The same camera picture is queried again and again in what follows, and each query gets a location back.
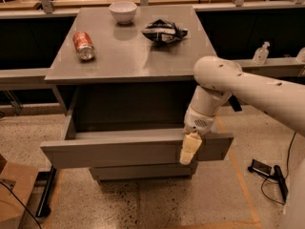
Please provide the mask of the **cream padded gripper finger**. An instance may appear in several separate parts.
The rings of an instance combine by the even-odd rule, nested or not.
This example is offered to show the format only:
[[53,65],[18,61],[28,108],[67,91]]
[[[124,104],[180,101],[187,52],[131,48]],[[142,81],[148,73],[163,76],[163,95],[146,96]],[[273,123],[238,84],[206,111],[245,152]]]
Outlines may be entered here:
[[202,139],[198,133],[185,135],[182,142],[179,162],[182,165],[189,165],[201,144]]

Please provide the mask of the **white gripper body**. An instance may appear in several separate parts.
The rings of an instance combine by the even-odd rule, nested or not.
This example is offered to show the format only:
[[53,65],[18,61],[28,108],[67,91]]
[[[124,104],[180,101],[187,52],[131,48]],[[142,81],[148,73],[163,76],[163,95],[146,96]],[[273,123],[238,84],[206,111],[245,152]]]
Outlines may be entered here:
[[191,107],[188,107],[184,117],[184,133],[197,133],[199,135],[205,135],[211,130],[214,120],[214,116],[199,114]]

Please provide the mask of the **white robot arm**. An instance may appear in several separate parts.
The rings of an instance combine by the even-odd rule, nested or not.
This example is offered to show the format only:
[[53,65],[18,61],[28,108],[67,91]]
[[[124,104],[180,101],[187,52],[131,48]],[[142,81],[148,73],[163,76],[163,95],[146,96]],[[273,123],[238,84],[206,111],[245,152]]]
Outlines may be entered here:
[[[180,163],[188,165],[213,126],[215,114],[231,96],[305,135],[305,86],[245,73],[240,65],[216,56],[204,56],[194,65],[197,82],[184,117],[184,140]],[[304,229],[305,160],[295,173],[280,229]]]

